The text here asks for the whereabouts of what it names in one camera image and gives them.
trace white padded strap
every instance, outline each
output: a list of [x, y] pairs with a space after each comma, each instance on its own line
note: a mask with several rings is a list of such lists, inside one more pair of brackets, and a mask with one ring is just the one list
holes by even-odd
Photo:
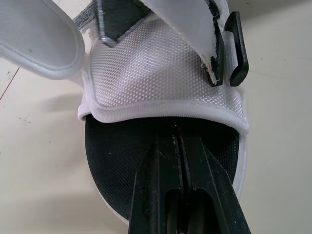
[[0, 55], [51, 79], [80, 71], [84, 42], [52, 0], [1, 0]]
[[216, 57], [213, 16], [205, 0], [140, 0], [194, 49], [205, 63], [213, 83], [211, 57]]

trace cushioned strap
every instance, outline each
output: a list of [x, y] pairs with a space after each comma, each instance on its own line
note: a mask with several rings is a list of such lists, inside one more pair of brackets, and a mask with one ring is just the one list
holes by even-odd
[[1, 56], [51, 79], [80, 71], [82, 36], [52, 0], [1, 0], [0, 15]]

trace black plastic buckle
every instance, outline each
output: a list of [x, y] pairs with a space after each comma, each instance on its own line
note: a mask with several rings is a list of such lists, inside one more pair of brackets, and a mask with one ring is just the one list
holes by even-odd
[[239, 12], [232, 12], [230, 14], [226, 20], [224, 30], [230, 31], [234, 35], [236, 56], [238, 61], [238, 66], [234, 69], [230, 76], [230, 85], [239, 86], [246, 78], [249, 70]]
[[[216, 58], [211, 57], [211, 64], [212, 64], [212, 70], [217, 79], [217, 83], [213, 84], [210, 79], [209, 81], [210, 81], [210, 85], [212, 87], [215, 87], [215, 86], [219, 86], [223, 84], [224, 67], [225, 67], [224, 63], [226, 62], [226, 56], [230, 56], [230, 55], [226, 54], [226, 51], [224, 48], [224, 41], [223, 41], [222, 34], [220, 32], [218, 22], [217, 22], [217, 20], [220, 18], [220, 13], [219, 13], [218, 7], [216, 6], [213, 0], [210, 0], [209, 8], [213, 15], [214, 28], [215, 28], [214, 33], [216, 36], [217, 56]], [[243, 80], [246, 78], [248, 70], [249, 70], [247, 53], [245, 49], [245, 43], [244, 43], [244, 37], [243, 37], [243, 31], [241, 27], [239, 12], [232, 12], [229, 15], [225, 23], [224, 30], [233, 33], [236, 57], [238, 61], [237, 67], [232, 71], [230, 75], [230, 78], [229, 78], [230, 85], [239, 86], [243, 82]]]
[[249, 234], [228, 174], [198, 136], [160, 136], [136, 173], [128, 234]]

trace white floor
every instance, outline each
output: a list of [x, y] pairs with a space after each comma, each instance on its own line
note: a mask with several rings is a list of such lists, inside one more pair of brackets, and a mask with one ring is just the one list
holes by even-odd
[[[55, 2], [72, 18], [83, 9]], [[312, 233], [312, 1], [230, 3], [250, 63], [243, 212], [253, 234]], [[1, 96], [0, 233], [126, 234], [88, 168], [80, 88], [0, 60]]]

